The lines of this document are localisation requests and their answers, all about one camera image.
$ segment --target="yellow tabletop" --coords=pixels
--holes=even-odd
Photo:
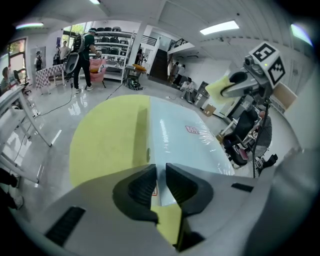
[[[147,165],[150,97],[123,95],[92,109],[78,125],[70,145],[69,171],[73,186],[94,178]],[[177,242],[181,210],[177,204],[152,206],[157,229]]]

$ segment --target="black pants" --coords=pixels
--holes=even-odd
[[[90,60],[85,59],[83,54],[79,54],[79,60],[75,66],[74,69],[74,77],[73,77],[73,83],[74,83],[74,88],[78,89],[79,88],[79,72],[80,69],[83,69],[84,71],[84,76],[85,76],[85,82],[86,86],[90,87],[91,86],[91,80],[90,80]]]
[[[180,85],[181,78],[182,78],[182,75],[178,74],[178,76],[174,80],[174,84],[177,86]]]
[[[11,175],[9,172],[0,168],[0,183],[15,187],[17,185],[17,179],[15,176]],[[1,204],[7,207],[10,207],[12,209],[17,208],[14,199],[8,193],[4,192],[2,188],[0,188],[0,202]]]

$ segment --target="yellow sponge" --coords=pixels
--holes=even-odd
[[[205,87],[205,90],[209,93],[209,95],[212,97],[214,102],[218,104],[225,104],[225,103],[234,101],[235,98],[223,97],[220,92],[224,88],[231,86],[233,84],[234,82],[230,82],[229,78],[225,75],[220,80],[207,85]]]

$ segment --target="glossy floor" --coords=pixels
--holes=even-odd
[[[73,134],[82,118],[107,98],[127,94],[155,96],[195,110],[214,135],[227,126],[220,118],[207,117],[200,109],[180,99],[180,92],[174,88],[148,80],[146,77],[141,77],[140,83],[144,90],[133,91],[120,86],[119,82],[107,80],[106,88],[97,83],[93,85],[94,90],[86,91],[83,79],[80,80],[79,87],[82,88],[82,92],[79,94],[75,94],[69,84],[54,87],[50,91],[51,94],[40,95],[39,91],[32,90],[32,95],[29,97],[32,109],[42,114],[35,120],[43,133],[52,141],[52,147],[48,147],[32,127],[29,130],[30,139],[27,139],[20,129],[16,129],[8,140],[5,153],[18,165],[39,178],[39,184],[28,180],[22,181],[20,190],[24,196],[24,206],[17,214],[31,220],[37,213],[72,189],[69,177],[69,149]],[[26,129],[29,126],[30,122],[24,123]],[[250,169],[246,168],[236,171],[236,175],[249,176],[249,174]]]

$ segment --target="pink chair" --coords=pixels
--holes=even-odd
[[[107,61],[105,58],[102,59],[90,59],[90,70],[97,70],[100,68],[102,64],[106,64]],[[104,88],[106,88],[105,83],[104,83],[104,74],[106,72],[106,67],[104,67],[100,73],[91,73],[90,72],[90,80],[91,82],[102,82]]]

